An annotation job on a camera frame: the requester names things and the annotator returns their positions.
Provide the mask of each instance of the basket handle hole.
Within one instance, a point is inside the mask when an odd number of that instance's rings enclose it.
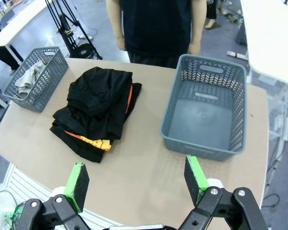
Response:
[[[206,66],[206,65],[200,65],[200,69],[205,70],[205,71],[214,72],[214,73],[223,73],[224,72],[224,70],[221,68]]]
[[[184,147],[185,147],[186,150],[202,151],[202,152],[205,152],[205,153],[208,153],[208,154],[214,154],[215,153],[215,151],[213,151],[213,150],[208,150],[208,149],[204,150],[204,149],[199,149],[197,147],[188,146],[188,145],[185,145]]]
[[[219,100],[219,98],[216,97],[216,96],[209,95],[209,94],[204,94],[204,93],[200,93],[200,92],[196,92],[195,96],[203,97],[203,98],[207,98],[207,99],[211,99],[211,100]]]
[[[53,51],[48,51],[48,52],[44,52],[44,54],[47,55],[47,56],[53,56],[53,55],[55,55],[56,53],[53,52]]]

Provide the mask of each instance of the white table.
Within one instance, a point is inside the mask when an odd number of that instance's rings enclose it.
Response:
[[[18,64],[21,64],[19,58],[10,48],[12,40],[31,22],[39,13],[41,13],[47,4],[45,0],[35,0],[21,11],[10,23],[0,32],[0,46],[5,46]]]
[[[241,0],[249,65],[288,84],[288,6],[281,0]]]

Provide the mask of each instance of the orange trim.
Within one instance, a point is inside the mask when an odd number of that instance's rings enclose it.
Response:
[[[128,104],[127,104],[126,113],[128,112],[128,109],[129,109],[129,105],[130,105],[130,101],[131,101],[131,96],[132,96],[132,86],[131,86],[130,92],[129,92]]]
[[[89,143],[89,144],[93,145],[94,147],[101,149],[101,150],[109,151],[110,148],[112,147],[110,145],[110,140],[90,140],[90,139],[87,139],[86,137],[83,137],[80,135],[76,135],[76,134],[73,134],[73,133],[70,133],[67,131],[64,131],[64,132],[67,133],[68,135],[74,137],[74,138],[83,140],[86,143]]]

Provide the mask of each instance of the person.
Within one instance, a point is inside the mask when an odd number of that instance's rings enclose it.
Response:
[[[10,6],[12,9],[16,6],[18,6],[19,4],[23,3],[24,0],[10,0],[7,2],[7,6]]]
[[[200,54],[206,0],[107,0],[107,11],[131,63],[176,68],[180,55]]]
[[[24,61],[13,46],[10,46],[13,53],[18,57],[20,61]],[[19,64],[14,57],[9,53],[6,47],[0,46],[0,60],[11,67],[10,75],[12,75],[19,67]]]
[[[226,0],[221,0],[221,4],[217,7],[218,10],[223,11],[225,9]]]
[[[207,0],[206,18],[209,19],[209,21],[208,24],[205,25],[205,29],[213,29],[216,23],[216,0]]]

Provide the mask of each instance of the empty gray basket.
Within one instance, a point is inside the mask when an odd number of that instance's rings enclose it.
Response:
[[[216,161],[242,153],[246,136],[244,67],[182,55],[160,133],[172,151]]]
[[[43,61],[46,68],[36,80],[29,94],[25,98],[20,98],[15,82],[39,60]],[[3,95],[25,109],[41,113],[67,69],[68,64],[59,47],[34,49],[18,68]]]

